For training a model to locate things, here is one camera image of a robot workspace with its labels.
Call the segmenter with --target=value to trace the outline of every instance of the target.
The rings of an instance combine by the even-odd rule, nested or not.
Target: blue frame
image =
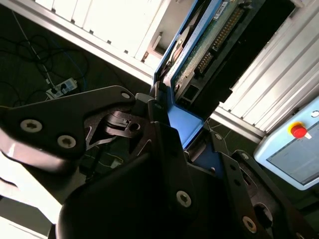
[[[193,11],[195,5],[197,3],[197,0],[193,3],[193,5],[190,8],[190,11],[188,12],[184,22],[180,26],[177,34],[175,35],[173,41],[170,43],[168,49],[166,50],[161,63],[159,64],[159,67],[155,71],[155,75],[157,75],[158,71],[160,70],[160,67],[162,64],[164,64],[164,60],[168,56],[168,53],[171,51],[171,49],[174,47],[174,43],[176,39],[178,38],[179,34],[181,33],[181,30],[186,24],[187,19],[189,18],[191,12]],[[221,0],[212,0],[206,9],[203,17],[199,21],[198,25],[196,26],[194,32],[192,33],[190,39],[188,40],[187,44],[185,45],[183,51],[181,52],[180,56],[178,57],[178,60],[175,62],[173,67],[170,69],[170,71],[167,73],[167,75],[164,78],[164,83],[168,87],[168,94],[167,94],[167,100],[168,100],[168,118],[170,125],[177,129],[180,137],[180,141],[183,145],[183,148],[186,148],[186,146],[191,142],[191,140],[196,136],[196,134],[199,132],[199,130],[204,125],[204,120],[200,117],[195,116],[194,114],[186,111],[182,107],[178,106],[175,103],[174,99],[174,80],[180,71],[181,67],[183,66],[184,62],[186,61],[187,57],[190,55],[191,51],[193,50],[194,46],[198,42],[199,38],[205,31],[206,27],[210,23],[211,19],[215,15],[216,11],[219,8],[219,5],[221,3]]]
[[[270,171],[272,171],[273,173],[275,173],[276,175],[278,175],[279,177],[281,177],[282,179],[284,179],[285,181],[287,181],[299,190],[308,189],[313,185],[319,183],[319,177],[303,185],[299,183],[297,180],[290,177],[284,171],[274,166],[272,163],[268,162],[267,159],[295,139],[291,134],[288,133],[288,127],[292,123],[300,121],[304,124],[304,126],[307,129],[316,124],[319,121],[319,117],[313,118],[311,117],[311,113],[313,111],[318,110],[319,97],[314,99],[310,104],[304,107],[295,116],[293,116],[291,119],[285,122],[280,128],[278,128],[272,134],[270,134],[269,137],[263,140],[254,153],[255,159],[258,163],[262,164]]]

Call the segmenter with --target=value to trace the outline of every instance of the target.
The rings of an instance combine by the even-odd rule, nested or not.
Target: screen
[[[267,159],[303,185],[319,177],[319,122],[308,133],[311,139],[294,139]]]

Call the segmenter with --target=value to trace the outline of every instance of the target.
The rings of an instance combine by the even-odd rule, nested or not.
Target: dark floor
[[[87,74],[85,75],[85,90],[120,85],[129,89],[133,94],[137,92],[149,92],[150,86],[146,83],[136,79],[126,72],[123,72],[111,64],[108,64],[95,55],[84,51],[71,42],[68,42],[65,39],[47,31],[24,17],[19,16],[18,14],[16,16],[24,29],[25,34],[30,40],[33,39],[34,42],[46,48],[48,48],[48,46],[49,48],[57,48],[56,44],[58,44],[61,48],[72,49],[65,53],[61,52],[60,54],[54,55],[53,57],[50,57],[50,60],[45,62],[48,68],[53,69],[53,72],[63,75],[63,77],[60,77],[51,72],[50,76],[54,84],[59,84],[71,77],[74,79],[77,78],[79,84],[79,89],[77,91],[84,91],[85,83],[78,70],[79,67],[83,72],[87,70]],[[46,95],[42,91],[49,89],[49,85],[45,81],[46,76],[38,70],[39,68],[43,71],[43,67],[41,65],[37,66],[33,62],[26,62],[25,59],[23,60],[21,57],[17,56],[17,54],[21,53],[24,54],[24,56],[27,56],[26,52],[18,51],[19,44],[21,44],[21,41],[25,41],[25,38],[17,25],[12,12],[1,5],[0,17],[2,20],[0,22],[0,105],[7,107],[12,107],[13,105],[19,106],[18,98],[21,99],[22,105],[25,104],[26,100],[27,104],[44,101],[46,99]],[[41,52],[41,48],[38,48],[37,45],[35,46],[35,49],[38,53]],[[82,52],[87,57],[89,65],[87,65]],[[74,65],[66,53],[69,54],[78,67]],[[217,122],[211,120],[209,123],[211,128],[219,132],[225,138],[230,152],[241,149],[253,155],[257,146],[255,143]],[[123,139],[122,142],[111,146],[108,154],[103,157],[101,163],[98,165],[97,170],[103,171],[105,165],[107,165],[109,170],[109,161],[114,159],[109,154],[125,158],[126,155],[121,152],[121,148],[126,143],[127,142]],[[97,150],[97,148],[94,148],[87,152],[84,157],[83,164],[90,164],[95,157]],[[273,175],[271,172],[268,172],[268,174],[297,208],[302,209],[305,206],[318,201],[318,189],[301,192],[278,178],[276,175]],[[306,218],[310,221],[311,225],[319,231],[318,214],[310,213],[306,216]]]

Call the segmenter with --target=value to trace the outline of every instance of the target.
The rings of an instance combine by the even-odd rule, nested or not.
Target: red button
[[[290,132],[295,138],[302,138],[307,134],[307,129],[302,125],[296,125],[292,127]]]

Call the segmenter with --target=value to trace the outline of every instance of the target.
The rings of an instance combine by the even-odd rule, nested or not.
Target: power strip
[[[59,85],[56,85],[55,88],[51,88],[47,90],[47,95],[50,99],[56,99],[61,96],[64,96],[70,91],[73,91],[74,89],[78,88],[76,80],[73,78],[70,78]]]

